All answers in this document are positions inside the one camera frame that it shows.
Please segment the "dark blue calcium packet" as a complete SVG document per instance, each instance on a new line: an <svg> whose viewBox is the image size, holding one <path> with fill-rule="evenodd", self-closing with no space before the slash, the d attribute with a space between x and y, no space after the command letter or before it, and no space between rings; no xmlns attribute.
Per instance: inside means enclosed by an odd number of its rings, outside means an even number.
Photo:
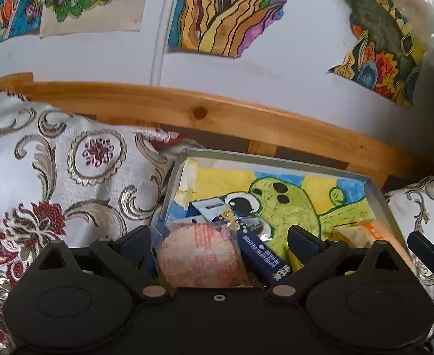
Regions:
<svg viewBox="0 0 434 355"><path fill-rule="evenodd" d="M266 285L277 285L291 274L291 266L266 244L269 225L258 218L249 217L252 210L247 199L237 197L225 203L223 199L210 198L191 203L206 221L224 224L235 230L235 237L247 268Z"/></svg>

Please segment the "orange cream bread package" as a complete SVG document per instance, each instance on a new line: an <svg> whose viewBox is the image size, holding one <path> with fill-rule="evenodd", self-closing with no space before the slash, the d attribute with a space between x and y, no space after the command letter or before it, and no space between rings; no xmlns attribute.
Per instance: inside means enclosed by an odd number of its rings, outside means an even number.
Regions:
<svg viewBox="0 0 434 355"><path fill-rule="evenodd" d="M359 226L359 230L365 237L365 246L371 246L375 241L388 241L400 256L408 257L406 249L394 237L391 230L386 227L381 221L372 220Z"/></svg>

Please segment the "pink round biscuit pack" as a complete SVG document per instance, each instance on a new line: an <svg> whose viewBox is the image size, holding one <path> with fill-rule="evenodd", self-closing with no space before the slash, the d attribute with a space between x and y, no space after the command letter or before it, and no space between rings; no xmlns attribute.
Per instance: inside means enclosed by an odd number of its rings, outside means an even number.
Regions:
<svg viewBox="0 0 434 355"><path fill-rule="evenodd" d="M170 224L157 244L160 274L173 288L239 288L251 282L235 233L217 223Z"/></svg>

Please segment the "green cartoon drawing sheet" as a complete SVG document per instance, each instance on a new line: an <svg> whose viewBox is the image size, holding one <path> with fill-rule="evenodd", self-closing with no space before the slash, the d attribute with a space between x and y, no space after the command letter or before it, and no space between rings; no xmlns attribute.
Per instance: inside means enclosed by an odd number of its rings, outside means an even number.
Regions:
<svg viewBox="0 0 434 355"><path fill-rule="evenodd" d="M185 158L165 214L168 222L200 216L191 203L221 198L247 199L249 217L269 225L266 244L289 261L288 229L298 225L323 241L336 227L374 219L363 180L279 169L223 159Z"/></svg>

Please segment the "grey cardboard tray box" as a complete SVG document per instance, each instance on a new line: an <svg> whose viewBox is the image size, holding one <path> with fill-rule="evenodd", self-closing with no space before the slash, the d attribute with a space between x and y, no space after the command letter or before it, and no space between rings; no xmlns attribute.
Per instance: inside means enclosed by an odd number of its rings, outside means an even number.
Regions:
<svg viewBox="0 0 434 355"><path fill-rule="evenodd" d="M236 218L293 270L288 230L297 225L325 240L357 248L389 241L414 264L371 180L334 169L258 156L188 151L179 158L163 207L166 223Z"/></svg>

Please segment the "floral satin bedspread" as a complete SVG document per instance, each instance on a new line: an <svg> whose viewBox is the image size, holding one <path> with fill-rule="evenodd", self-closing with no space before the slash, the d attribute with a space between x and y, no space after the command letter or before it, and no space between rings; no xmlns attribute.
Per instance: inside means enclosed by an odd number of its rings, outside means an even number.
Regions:
<svg viewBox="0 0 434 355"><path fill-rule="evenodd" d="M173 288L160 274L166 226L189 224L162 219L188 151L215 150L0 92L0 354L434 354L434 274L407 245L415 231L434 245L434 177L374 194L412 267L388 241L325 240L349 246L337 271L277 301L245 263L248 287ZM142 225L165 300L134 296L90 251Z"/></svg>

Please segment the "green flower poster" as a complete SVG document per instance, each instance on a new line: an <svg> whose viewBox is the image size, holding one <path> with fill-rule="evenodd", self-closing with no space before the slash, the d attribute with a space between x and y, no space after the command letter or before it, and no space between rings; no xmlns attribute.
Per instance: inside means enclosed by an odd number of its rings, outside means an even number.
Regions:
<svg viewBox="0 0 434 355"><path fill-rule="evenodd" d="M345 0L356 43L329 71L401 106L414 105L424 49L393 0Z"/></svg>

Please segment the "swirly orange purple poster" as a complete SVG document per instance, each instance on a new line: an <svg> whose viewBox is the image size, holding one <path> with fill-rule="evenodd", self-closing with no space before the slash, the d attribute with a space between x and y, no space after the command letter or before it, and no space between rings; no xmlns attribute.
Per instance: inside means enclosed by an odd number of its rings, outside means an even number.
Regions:
<svg viewBox="0 0 434 355"><path fill-rule="evenodd" d="M228 58L240 57L284 14L288 0L177 0L168 44Z"/></svg>

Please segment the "blond child poster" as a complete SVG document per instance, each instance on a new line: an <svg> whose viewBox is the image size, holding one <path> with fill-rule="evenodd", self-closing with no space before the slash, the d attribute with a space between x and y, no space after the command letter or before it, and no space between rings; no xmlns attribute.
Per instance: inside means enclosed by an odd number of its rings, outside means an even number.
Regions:
<svg viewBox="0 0 434 355"><path fill-rule="evenodd" d="M40 37L139 31L146 0L44 0Z"/></svg>

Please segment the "mermaid girl poster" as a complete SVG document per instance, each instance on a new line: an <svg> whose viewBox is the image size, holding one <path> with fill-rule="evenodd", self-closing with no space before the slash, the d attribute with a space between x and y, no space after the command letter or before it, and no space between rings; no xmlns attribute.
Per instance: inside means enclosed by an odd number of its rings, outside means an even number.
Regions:
<svg viewBox="0 0 434 355"><path fill-rule="evenodd" d="M43 0L0 0L0 43L38 30Z"/></svg>

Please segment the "wooden bed frame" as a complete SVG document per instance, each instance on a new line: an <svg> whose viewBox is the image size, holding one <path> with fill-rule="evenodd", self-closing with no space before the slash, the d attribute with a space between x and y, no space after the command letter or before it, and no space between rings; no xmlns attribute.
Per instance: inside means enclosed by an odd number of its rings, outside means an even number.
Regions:
<svg viewBox="0 0 434 355"><path fill-rule="evenodd" d="M216 95L123 83L37 82L31 72L1 77L0 91L101 123L176 128L218 149L360 173L381 188L434 175L433 161L376 139L300 114Z"/></svg>

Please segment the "white wall pipe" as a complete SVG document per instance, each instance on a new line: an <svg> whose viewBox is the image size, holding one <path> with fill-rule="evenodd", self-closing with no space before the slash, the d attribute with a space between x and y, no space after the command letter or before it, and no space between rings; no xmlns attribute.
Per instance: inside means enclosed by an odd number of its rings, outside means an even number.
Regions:
<svg viewBox="0 0 434 355"><path fill-rule="evenodd" d="M157 37L154 47L154 57L150 75L150 85L158 87L160 85L163 60L166 49L166 39L170 26L171 14L173 12L174 0L164 0L163 9L157 29Z"/></svg>

